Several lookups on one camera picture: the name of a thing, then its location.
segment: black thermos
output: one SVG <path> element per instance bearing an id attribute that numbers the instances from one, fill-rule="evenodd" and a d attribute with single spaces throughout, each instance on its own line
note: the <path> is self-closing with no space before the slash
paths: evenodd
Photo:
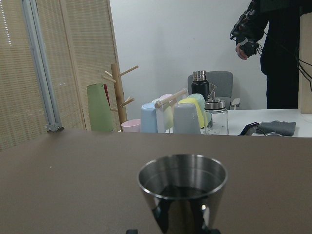
<path id="1" fill-rule="evenodd" d="M 206 80 L 206 71 L 193 72 L 192 94 L 202 94 L 208 100 L 209 83 Z"/>

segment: yellow cup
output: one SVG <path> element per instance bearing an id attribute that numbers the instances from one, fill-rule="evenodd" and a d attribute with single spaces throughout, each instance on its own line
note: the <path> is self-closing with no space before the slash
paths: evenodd
<path id="1" fill-rule="evenodd" d="M 193 103 L 196 106 L 196 111 L 197 111 L 197 116 L 198 116 L 198 122 L 199 122 L 199 127 L 203 128 L 204 127 L 204 117 L 203 114 L 200 110 L 199 104 L 197 102 L 197 100 L 193 97 L 187 97 L 185 99 L 182 99 L 181 101 L 179 101 L 180 103 Z"/>

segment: beige blind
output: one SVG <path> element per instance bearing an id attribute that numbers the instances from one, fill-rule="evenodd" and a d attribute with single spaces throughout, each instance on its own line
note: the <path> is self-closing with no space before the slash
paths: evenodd
<path id="1" fill-rule="evenodd" d="M 20 0 L 0 0 L 0 151 L 44 133 L 46 120 Z"/>
<path id="2" fill-rule="evenodd" d="M 40 0 L 37 8 L 61 122 L 64 128 L 84 129 L 60 2 Z"/>
<path id="3" fill-rule="evenodd" d="M 105 71 L 111 72 L 111 63 L 116 63 L 115 46 L 109 16 L 108 0 L 65 0 L 72 43 L 76 55 L 77 77 L 81 87 L 82 107 L 87 129 L 90 130 L 88 115 L 87 86 L 106 83 L 111 108 L 117 109 L 114 85 L 101 78 Z M 114 129 L 120 130 L 118 113 L 112 112 Z"/>

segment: green object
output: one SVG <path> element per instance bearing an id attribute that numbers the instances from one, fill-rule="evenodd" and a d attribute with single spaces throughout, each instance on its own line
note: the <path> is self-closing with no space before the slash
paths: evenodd
<path id="1" fill-rule="evenodd" d="M 89 118 L 92 131 L 113 131 L 111 109 L 104 90 L 104 84 L 87 86 Z"/>

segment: black pants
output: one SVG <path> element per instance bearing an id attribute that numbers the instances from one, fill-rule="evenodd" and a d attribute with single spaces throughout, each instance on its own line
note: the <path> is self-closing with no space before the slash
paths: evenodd
<path id="1" fill-rule="evenodd" d="M 298 71 L 267 75 L 267 109 L 298 108 Z"/>

